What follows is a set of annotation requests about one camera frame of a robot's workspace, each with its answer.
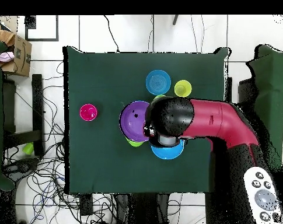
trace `black chair leg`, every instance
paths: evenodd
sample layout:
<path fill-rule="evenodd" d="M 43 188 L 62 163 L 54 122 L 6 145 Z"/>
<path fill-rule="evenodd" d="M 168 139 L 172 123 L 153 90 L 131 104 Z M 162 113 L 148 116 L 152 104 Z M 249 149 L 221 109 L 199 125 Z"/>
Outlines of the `black chair leg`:
<path fill-rule="evenodd" d="M 177 18 L 178 18 L 178 17 L 179 17 L 179 15 L 175 15 L 175 16 L 174 16 L 172 25 L 175 25 L 175 24 L 176 24 L 176 21 L 177 21 Z"/>

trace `yellow-green cup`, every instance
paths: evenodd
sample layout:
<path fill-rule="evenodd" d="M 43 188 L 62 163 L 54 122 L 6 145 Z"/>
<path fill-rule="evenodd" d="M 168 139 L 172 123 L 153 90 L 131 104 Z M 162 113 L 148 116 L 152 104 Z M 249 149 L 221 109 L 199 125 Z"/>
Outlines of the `yellow-green cup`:
<path fill-rule="evenodd" d="M 144 142 L 134 142 L 129 140 L 128 138 L 126 138 L 126 140 L 129 142 L 129 144 L 131 144 L 133 147 L 139 147 L 140 145 L 142 145 Z"/>
<path fill-rule="evenodd" d="M 32 152 L 33 152 L 33 143 L 30 142 L 30 143 L 26 144 L 22 150 L 25 154 L 31 155 Z"/>
<path fill-rule="evenodd" d="M 180 80 L 174 86 L 174 93 L 179 97 L 187 97 L 192 91 L 192 86 L 187 80 Z"/>
<path fill-rule="evenodd" d="M 153 98 L 153 100 L 155 100 L 155 99 L 157 99 L 157 98 L 159 98 L 159 97 L 162 97 L 162 96 L 165 96 L 165 95 L 159 94 L 159 95 L 157 95 L 155 98 Z"/>

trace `pink object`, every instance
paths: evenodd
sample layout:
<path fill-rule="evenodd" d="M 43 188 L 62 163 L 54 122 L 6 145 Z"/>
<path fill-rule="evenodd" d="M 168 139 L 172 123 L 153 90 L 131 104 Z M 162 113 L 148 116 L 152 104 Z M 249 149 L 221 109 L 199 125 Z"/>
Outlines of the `pink object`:
<path fill-rule="evenodd" d="M 80 117 L 85 121 L 92 121 L 97 117 L 97 108 L 91 104 L 85 104 L 80 108 Z"/>
<path fill-rule="evenodd" d="M 15 55 L 13 52 L 3 52 L 0 54 L 0 62 L 9 62 L 10 60 L 13 60 L 15 58 Z"/>
<path fill-rule="evenodd" d="M 190 100 L 194 118 L 183 137 L 218 137 L 232 148 L 241 144 L 258 145 L 253 131 L 228 103 L 209 100 Z"/>

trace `table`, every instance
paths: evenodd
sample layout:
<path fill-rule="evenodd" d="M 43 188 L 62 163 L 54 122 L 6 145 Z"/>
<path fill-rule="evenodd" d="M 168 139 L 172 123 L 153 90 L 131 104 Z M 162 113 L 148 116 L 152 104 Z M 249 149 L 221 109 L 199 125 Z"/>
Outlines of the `table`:
<path fill-rule="evenodd" d="M 132 147 L 118 126 L 119 115 L 134 100 L 151 102 L 145 87 L 150 71 L 162 69 L 172 80 L 166 95 L 174 96 L 174 84 L 188 80 L 195 99 L 223 100 L 224 59 L 214 54 L 83 53 L 64 47 L 66 181 L 70 193 L 173 193 L 209 191 L 211 144 L 206 139 L 188 142 L 173 160 L 156 157 L 148 142 Z M 91 122 L 79 116 L 80 107 L 95 105 Z"/>

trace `cup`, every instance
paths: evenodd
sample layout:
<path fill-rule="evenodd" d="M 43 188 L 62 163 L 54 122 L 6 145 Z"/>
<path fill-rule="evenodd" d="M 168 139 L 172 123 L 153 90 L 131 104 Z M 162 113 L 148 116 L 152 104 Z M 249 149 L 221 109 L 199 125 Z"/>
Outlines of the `cup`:
<path fill-rule="evenodd" d="M 31 155 L 33 152 L 33 143 L 27 143 L 24 148 L 22 149 L 22 151 L 27 154 L 27 155 Z"/>
<path fill-rule="evenodd" d="M 145 86 L 153 95 L 163 95 L 167 93 L 171 84 L 170 76 L 160 69 L 151 71 L 145 79 Z"/>
<path fill-rule="evenodd" d="M 85 104 L 80 108 L 80 117 L 85 121 L 92 121 L 97 117 L 97 108 L 92 104 Z"/>
<path fill-rule="evenodd" d="M 120 130 L 133 142 L 145 142 L 149 139 L 144 135 L 145 112 L 148 106 L 148 102 L 137 100 L 126 105 L 120 114 Z"/>
<path fill-rule="evenodd" d="M 151 145 L 153 153 L 160 159 L 172 160 L 177 158 L 184 150 L 184 140 L 180 140 L 180 143 L 174 147 L 158 148 Z"/>
<path fill-rule="evenodd" d="M 155 100 L 155 99 L 157 99 L 159 97 L 163 97 L 163 96 L 165 96 L 165 95 L 163 95 L 163 94 L 157 95 L 155 98 L 153 98 L 153 100 Z"/>
<path fill-rule="evenodd" d="M 192 91 L 192 86 L 187 80 L 180 80 L 174 86 L 174 93 L 179 97 L 187 97 Z"/>
<path fill-rule="evenodd" d="M 131 141 L 130 139 L 126 138 L 126 140 L 129 142 L 129 144 L 131 144 L 133 147 L 139 147 L 140 145 L 142 145 L 144 142 L 134 142 Z"/>

